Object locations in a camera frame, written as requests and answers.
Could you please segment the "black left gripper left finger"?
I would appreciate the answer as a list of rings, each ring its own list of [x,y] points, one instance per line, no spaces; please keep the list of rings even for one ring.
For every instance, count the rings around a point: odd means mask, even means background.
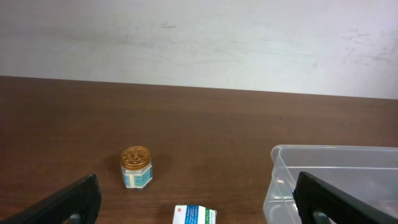
[[[95,223],[101,207],[101,191],[94,174],[3,220],[2,224]]]

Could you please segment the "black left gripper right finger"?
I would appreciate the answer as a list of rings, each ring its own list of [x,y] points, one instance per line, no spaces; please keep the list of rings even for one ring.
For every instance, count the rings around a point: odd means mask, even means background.
[[[293,191],[303,224],[397,224],[394,218],[308,172],[300,172]]]

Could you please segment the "small jar gold lid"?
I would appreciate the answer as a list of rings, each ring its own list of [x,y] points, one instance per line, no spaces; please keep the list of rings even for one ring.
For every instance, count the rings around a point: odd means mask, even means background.
[[[153,178],[149,150],[143,146],[132,146],[123,150],[121,171],[127,189],[143,189]]]

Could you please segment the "white Panadol medicine box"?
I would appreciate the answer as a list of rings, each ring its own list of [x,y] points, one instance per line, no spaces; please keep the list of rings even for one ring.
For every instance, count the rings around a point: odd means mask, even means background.
[[[215,224],[217,211],[199,205],[176,205],[172,224]]]

